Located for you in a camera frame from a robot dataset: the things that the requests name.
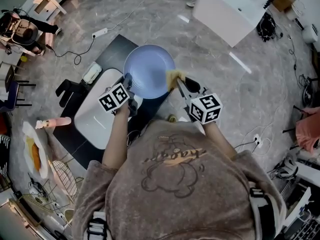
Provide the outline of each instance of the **forearm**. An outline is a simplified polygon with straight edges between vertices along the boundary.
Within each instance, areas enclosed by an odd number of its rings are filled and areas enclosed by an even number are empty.
[[[233,146],[226,140],[224,135],[219,130],[215,122],[203,125],[205,135],[231,160],[236,156],[237,152]]]
[[[127,159],[128,115],[117,113],[112,124],[111,135],[106,145],[102,164],[119,169]]]

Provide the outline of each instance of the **round blue plate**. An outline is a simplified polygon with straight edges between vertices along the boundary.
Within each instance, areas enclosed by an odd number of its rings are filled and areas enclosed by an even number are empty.
[[[123,72],[132,76],[131,92],[143,99],[156,99],[168,91],[166,71],[175,69],[175,62],[165,49],[146,44],[128,55]]]

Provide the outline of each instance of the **pink garment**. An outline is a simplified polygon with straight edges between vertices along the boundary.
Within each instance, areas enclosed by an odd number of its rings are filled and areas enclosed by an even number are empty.
[[[304,108],[306,118],[296,122],[295,135],[298,145],[314,153],[314,144],[320,139],[320,107]]]

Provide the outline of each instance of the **black table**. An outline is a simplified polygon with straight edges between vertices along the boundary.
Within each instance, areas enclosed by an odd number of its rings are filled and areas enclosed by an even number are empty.
[[[123,72],[126,58],[138,45],[126,39],[122,35],[118,35],[110,45],[102,52],[102,54],[95,61],[102,67],[104,71],[108,69],[117,69]],[[88,91],[97,82],[99,77],[91,84],[86,84],[81,81],[80,84],[84,85]],[[54,129],[53,135],[58,139],[62,146],[84,167],[88,168],[91,160],[102,161],[104,150],[94,147],[82,134],[76,129],[74,117],[85,100],[88,93],[80,95],[74,93],[67,105],[65,106],[61,117],[70,117],[72,123],[65,126],[59,126]],[[132,141],[148,123],[155,116],[159,107],[168,97],[167,92],[163,96],[155,99],[144,99],[137,115],[133,116],[128,122],[129,141]]]

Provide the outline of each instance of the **brown shirt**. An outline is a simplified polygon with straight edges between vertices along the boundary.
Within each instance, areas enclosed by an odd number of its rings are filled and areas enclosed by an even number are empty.
[[[248,179],[282,208],[250,152],[231,161],[191,123],[156,121],[131,145],[119,171],[91,161],[73,237],[82,240],[93,212],[104,209],[114,240],[254,240]]]

